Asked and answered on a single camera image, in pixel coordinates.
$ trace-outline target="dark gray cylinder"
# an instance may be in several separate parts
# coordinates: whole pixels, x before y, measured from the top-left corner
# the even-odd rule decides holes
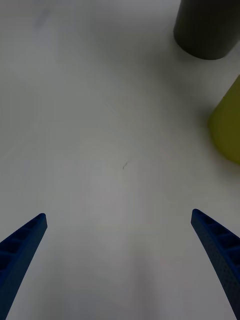
[[[240,39],[240,0],[181,0],[173,34],[190,55],[223,58]]]

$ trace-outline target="white table surface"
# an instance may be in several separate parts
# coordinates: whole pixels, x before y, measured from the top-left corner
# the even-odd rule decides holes
[[[182,51],[179,4],[1,2],[0,241],[48,222],[7,320],[235,319],[190,221],[240,236],[240,167],[206,126],[240,47]]]

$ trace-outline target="yellow cylinder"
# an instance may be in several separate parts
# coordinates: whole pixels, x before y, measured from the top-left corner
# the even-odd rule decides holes
[[[217,149],[240,164],[240,75],[211,114],[208,128]]]

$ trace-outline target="white tabletop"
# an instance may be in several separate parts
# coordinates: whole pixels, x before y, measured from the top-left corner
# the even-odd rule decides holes
[[[0,241],[48,229],[9,320],[234,320],[191,226],[240,236],[240,167],[207,118],[240,48],[173,40],[178,0],[1,3]]]

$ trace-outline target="yellow cup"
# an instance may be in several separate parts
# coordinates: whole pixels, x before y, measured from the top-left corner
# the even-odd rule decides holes
[[[208,128],[217,149],[240,164],[240,75],[211,114]]]

